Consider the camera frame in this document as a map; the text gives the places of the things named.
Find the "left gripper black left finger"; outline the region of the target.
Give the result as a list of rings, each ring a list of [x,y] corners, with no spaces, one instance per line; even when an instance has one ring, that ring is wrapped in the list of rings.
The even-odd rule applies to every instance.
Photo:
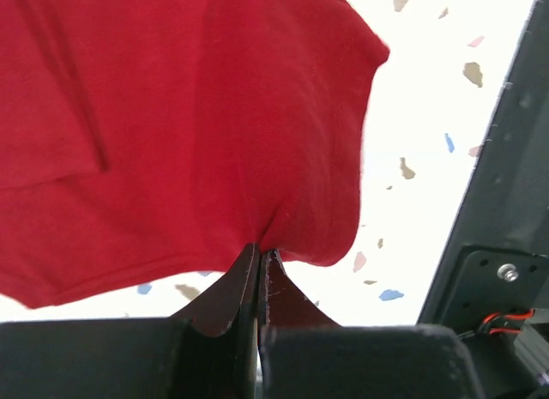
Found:
[[[4,398],[252,398],[260,255],[170,317],[3,323]]]

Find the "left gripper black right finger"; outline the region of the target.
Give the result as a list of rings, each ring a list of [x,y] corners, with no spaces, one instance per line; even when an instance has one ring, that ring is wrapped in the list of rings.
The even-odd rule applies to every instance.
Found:
[[[471,356],[438,325],[344,327],[266,253],[258,332],[266,398],[481,398]]]

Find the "dark red t-shirt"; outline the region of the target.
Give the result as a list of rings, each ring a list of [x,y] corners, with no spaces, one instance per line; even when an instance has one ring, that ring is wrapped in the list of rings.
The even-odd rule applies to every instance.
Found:
[[[1,0],[2,294],[337,263],[388,56],[346,0]]]

